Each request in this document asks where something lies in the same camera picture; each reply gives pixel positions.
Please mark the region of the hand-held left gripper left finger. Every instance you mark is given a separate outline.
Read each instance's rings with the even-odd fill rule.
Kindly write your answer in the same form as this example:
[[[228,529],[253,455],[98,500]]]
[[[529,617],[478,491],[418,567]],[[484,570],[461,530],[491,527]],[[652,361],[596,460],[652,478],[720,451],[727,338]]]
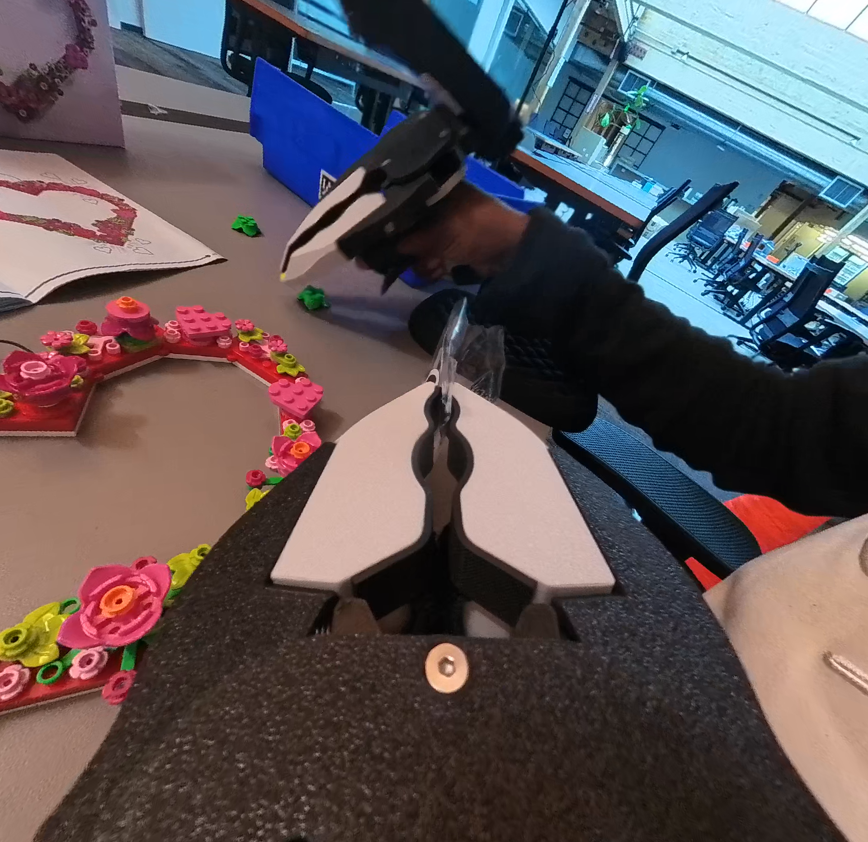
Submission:
[[[426,381],[363,417],[334,445],[273,567],[273,583],[348,595],[422,548],[432,531]]]

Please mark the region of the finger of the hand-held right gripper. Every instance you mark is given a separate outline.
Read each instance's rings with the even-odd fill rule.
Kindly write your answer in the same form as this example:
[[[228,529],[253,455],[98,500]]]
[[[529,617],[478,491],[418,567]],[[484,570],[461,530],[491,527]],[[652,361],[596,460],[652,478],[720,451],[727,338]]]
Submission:
[[[358,167],[331,188],[290,240],[291,247],[302,247],[331,228],[344,231],[358,224],[382,205],[382,168]]]
[[[385,194],[382,192],[381,207],[383,207],[384,204]],[[281,282],[292,281],[306,274],[317,262],[338,250],[339,241],[342,240],[344,236],[348,235],[353,228],[357,227],[367,217],[364,217],[358,222],[358,224],[350,227],[346,231],[342,229],[342,226],[331,228],[328,232],[320,234],[310,243],[302,247],[290,246],[292,235],[290,240],[288,240],[279,265],[279,280]]]

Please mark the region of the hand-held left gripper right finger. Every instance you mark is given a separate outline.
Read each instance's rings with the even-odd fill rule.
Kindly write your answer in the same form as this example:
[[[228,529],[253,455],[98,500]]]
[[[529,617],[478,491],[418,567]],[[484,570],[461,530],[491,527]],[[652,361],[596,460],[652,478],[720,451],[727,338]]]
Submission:
[[[547,444],[461,383],[450,395],[452,429],[470,453],[458,490],[467,546],[530,587],[534,600],[610,594],[613,573]]]

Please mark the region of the clear plastic bag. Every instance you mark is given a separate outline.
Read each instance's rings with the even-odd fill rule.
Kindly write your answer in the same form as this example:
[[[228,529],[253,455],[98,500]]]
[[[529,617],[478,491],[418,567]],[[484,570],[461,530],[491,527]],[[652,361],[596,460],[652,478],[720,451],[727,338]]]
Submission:
[[[435,374],[439,387],[436,402],[437,428],[433,452],[438,456],[447,421],[452,414],[452,390],[456,383],[495,403],[501,396],[505,373],[505,331],[471,322],[470,301],[455,300],[435,351]]]

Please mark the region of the heart print instruction booklet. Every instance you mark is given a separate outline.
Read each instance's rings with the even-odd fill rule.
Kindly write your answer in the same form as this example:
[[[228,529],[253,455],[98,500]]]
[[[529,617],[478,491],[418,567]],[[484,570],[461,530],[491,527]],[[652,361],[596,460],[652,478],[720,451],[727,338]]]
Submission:
[[[54,153],[2,150],[2,311],[103,274],[225,257]]]

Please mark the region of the person's right forearm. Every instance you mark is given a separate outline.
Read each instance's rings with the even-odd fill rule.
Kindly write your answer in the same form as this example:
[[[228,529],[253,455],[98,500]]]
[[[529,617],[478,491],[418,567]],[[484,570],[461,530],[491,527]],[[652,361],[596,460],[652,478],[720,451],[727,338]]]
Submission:
[[[716,486],[806,515],[867,511],[866,356],[787,372],[646,297],[580,229],[532,212],[480,320],[548,339],[567,374]]]

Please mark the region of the grey desk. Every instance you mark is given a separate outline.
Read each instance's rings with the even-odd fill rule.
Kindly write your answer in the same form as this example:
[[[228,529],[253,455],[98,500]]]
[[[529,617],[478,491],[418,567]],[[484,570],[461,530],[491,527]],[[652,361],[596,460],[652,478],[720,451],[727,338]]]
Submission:
[[[327,259],[298,283],[278,260],[307,205],[266,173],[246,131],[247,101],[120,69],[125,148],[2,140],[81,167],[226,258],[178,272],[89,277],[2,316],[2,338],[36,348],[48,330],[97,320],[112,298],[144,300],[161,321],[177,305],[249,317],[286,337],[324,385],[321,436],[422,382],[427,357],[407,318],[429,291]],[[238,215],[262,230],[231,229]],[[297,301],[308,284],[331,308]],[[75,436],[2,438],[2,627],[73,594],[90,568],[215,543],[244,511],[244,475],[262,465],[277,411],[234,366],[162,359],[99,384]]]

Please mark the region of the person's right hand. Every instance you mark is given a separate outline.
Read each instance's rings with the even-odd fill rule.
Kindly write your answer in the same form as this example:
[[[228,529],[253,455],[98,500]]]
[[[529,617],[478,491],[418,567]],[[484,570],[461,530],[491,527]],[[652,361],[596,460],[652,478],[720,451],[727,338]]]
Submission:
[[[528,214],[461,183],[398,240],[396,250],[428,279],[449,279],[465,267],[483,280],[528,286],[536,272],[525,245],[534,226]]]

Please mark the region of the blue plastic bin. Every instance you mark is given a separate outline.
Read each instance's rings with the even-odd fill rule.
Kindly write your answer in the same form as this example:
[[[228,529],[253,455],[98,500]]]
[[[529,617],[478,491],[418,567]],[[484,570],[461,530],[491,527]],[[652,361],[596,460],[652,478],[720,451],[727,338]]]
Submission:
[[[359,166],[380,137],[404,117],[392,113],[375,135],[327,104],[300,83],[259,59],[251,98],[251,134],[261,143],[266,171],[311,206]],[[544,202],[469,155],[462,180],[517,212]]]

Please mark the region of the black mesh wrist rest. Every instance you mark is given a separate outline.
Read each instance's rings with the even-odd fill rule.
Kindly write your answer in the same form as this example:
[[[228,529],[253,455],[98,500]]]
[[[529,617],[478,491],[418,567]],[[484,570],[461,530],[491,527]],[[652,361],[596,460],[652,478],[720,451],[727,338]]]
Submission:
[[[413,341],[434,356],[455,300],[474,297],[456,288],[425,298],[411,313]],[[561,473],[592,475],[634,512],[645,530],[696,580],[724,579],[760,557],[759,544],[723,502],[650,444],[597,409],[590,391],[561,370],[544,339],[505,332],[501,399],[551,429],[550,451]]]

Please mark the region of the long wooden table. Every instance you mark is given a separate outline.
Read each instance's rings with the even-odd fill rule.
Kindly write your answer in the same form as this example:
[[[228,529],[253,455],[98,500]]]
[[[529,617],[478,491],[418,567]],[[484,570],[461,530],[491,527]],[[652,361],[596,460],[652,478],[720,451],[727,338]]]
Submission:
[[[286,29],[302,42],[316,47],[318,52],[330,51],[348,61],[373,71],[410,88],[421,88],[422,82],[393,58],[357,43],[349,35],[340,33],[296,10],[288,9],[272,0],[233,0],[245,9],[258,14],[271,23]],[[651,218],[655,200],[635,186],[618,180],[599,170],[550,153],[537,152],[531,144],[521,142],[508,157],[508,163],[544,189],[557,189],[562,197],[579,197],[589,205],[607,213],[625,228],[638,233]]]

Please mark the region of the potted green plant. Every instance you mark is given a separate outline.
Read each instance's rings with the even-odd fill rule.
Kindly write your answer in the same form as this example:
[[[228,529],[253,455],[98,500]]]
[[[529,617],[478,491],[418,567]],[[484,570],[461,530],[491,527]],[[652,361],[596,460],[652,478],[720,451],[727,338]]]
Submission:
[[[626,93],[623,104],[613,105],[599,120],[598,129],[606,141],[606,153],[602,166],[608,169],[613,165],[629,135],[637,131],[642,124],[642,111],[645,109],[649,90],[652,87],[646,83],[639,88]]]

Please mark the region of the red fabric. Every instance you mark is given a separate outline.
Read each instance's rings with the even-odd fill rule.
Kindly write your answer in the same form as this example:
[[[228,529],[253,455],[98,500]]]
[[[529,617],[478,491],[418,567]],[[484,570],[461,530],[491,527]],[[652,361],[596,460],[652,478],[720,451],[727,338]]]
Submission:
[[[743,494],[724,501],[723,505],[746,526],[761,554],[826,529],[835,521],[833,517],[799,514],[769,497]]]

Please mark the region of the heart print cardboard box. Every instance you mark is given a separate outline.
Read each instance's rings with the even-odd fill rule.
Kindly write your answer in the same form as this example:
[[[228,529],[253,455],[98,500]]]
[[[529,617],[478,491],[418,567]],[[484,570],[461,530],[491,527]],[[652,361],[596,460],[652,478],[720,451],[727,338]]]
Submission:
[[[124,146],[106,0],[1,0],[1,135]]]

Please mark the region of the black office chair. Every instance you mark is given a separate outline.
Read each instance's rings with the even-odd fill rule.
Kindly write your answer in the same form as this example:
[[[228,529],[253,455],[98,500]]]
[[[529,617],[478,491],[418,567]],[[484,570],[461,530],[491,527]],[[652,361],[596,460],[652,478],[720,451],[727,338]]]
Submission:
[[[715,184],[705,192],[693,205],[680,214],[667,226],[658,229],[657,232],[645,242],[640,250],[632,257],[630,269],[626,275],[629,282],[637,283],[652,259],[666,245],[676,240],[682,233],[699,222],[705,215],[718,208],[722,202],[738,188],[738,181],[727,184]]]

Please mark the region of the person's grey hoodie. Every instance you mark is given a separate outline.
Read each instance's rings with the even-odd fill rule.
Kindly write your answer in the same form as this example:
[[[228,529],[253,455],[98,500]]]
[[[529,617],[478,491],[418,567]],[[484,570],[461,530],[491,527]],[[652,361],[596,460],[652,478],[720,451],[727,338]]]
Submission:
[[[763,554],[705,601],[802,780],[866,840],[867,516]]]

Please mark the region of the heart-shaped brick flower wreath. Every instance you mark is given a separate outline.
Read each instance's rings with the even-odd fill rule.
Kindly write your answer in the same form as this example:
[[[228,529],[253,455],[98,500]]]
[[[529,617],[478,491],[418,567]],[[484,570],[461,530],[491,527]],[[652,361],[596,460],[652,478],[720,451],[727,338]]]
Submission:
[[[40,350],[17,346],[2,360],[3,436],[75,436],[98,384],[161,359],[182,359],[228,364],[267,385],[278,435],[266,470],[245,476],[248,510],[320,448],[311,414],[324,389],[282,337],[202,305],[179,305],[163,324],[130,296],[105,309],[100,324],[84,319],[72,330],[47,331]],[[201,544],[167,563],[144,555],[98,566],[74,595],[3,629],[2,714],[96,692],[111,706],[123,703],[164,612],[210,551]]]

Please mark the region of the row of black office chairs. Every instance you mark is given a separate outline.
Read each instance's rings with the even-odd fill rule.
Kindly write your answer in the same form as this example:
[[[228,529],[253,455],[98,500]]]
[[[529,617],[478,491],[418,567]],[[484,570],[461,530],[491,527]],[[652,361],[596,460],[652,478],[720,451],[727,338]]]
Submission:
[[[833,246],[830,227],[791,223],[771,237],[722,213],[691,228],[675,258],[700,274],[701,297],[742,327],[736,346],[783,370],[866,354],[866,298],[845,288],[866,272],[866,242],[848,235]]]

